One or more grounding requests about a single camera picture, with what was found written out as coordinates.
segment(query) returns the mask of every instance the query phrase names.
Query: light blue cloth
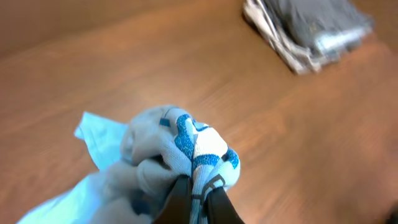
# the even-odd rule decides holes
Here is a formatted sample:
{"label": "light blue cloth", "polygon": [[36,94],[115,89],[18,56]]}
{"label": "light blue cloth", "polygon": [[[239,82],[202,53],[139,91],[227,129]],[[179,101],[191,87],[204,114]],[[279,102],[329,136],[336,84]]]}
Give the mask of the light blue cloth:
{"label": "light blue cloth", "polygon": [[84,113],[75,136],[86,142],[100,171],[19,223],[150,223],[180,175],[193,179],[190,223],[207,223],[207,194],[239,178],[238,155],[212,127],[176,106],[151,108],[129,124]]}

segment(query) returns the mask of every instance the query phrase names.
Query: gray folded cloth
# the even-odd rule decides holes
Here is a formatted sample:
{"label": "gray folded cloth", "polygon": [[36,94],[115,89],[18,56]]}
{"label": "gray folded cloth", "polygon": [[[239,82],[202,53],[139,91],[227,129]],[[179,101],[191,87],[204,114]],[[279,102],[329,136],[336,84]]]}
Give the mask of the gray folded cloth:
{"label": "gray folded cloth", "polygon": [[316,54],[358,45],[373,20],[348,0],[261,0],[302,47]]}

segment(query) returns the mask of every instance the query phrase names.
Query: wood grain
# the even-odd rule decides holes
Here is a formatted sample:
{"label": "wood grain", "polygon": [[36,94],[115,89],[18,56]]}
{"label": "wood grain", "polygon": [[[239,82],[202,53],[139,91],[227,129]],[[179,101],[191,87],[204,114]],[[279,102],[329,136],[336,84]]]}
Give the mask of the wood grain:
{"label": "wood grain", "polygon": [[83,111],[128,121],[169,103],[238,152],[228,194],[246,223],[386,216],[398,200],[398,58],[377,37],[296,77],[242,20],[241,1],[139,12],[0,60],[2,223],[96,170],[73,137]]}

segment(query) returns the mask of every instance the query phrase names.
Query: folded garment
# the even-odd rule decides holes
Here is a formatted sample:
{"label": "folded garment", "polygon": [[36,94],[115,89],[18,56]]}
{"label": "folded garment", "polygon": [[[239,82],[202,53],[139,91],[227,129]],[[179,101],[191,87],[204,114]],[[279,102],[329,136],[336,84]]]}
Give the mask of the folded garment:
{"label": "folded garment", "polygon": [[175,106],[144,111],[129,124],[85,113],[75,135],[100,171],[19,223],[150,223],[182,174],[193,179],[190,223],[207,223],[207,193],[239,177],[238,155],[220,135]]}
{"label": "folded garment", "polygon": [[[296,6],[296,4],[301,1],[309,4],[310,1],[317,2],[319,0],[267,0],[267,4],[263,0],[246,0],[243,5],[246,20],[257,27],[263,38],[299,75],[309,71],[319,72],[322,66],[338,61],[342,51],[358,45],[360,38],[371,31],[368,22],[362,26],[347,28],[348,30],[342,29],[350,26],[338,26],[340,23],[336,23],[335,29],[332,29],[331,15],[325,19],[330,23],[325,21],[316,23],[314,22],[316,16],[321,16],[321,11],[313,14],[311,14],[311,10],[308,10],[309,8],[300,11],[304,4],[300,6]],[[314,24],[325,24],[323,27],[328,30],[321,29]],[[295,29],[293,34],[289,32],[291,29]]]}

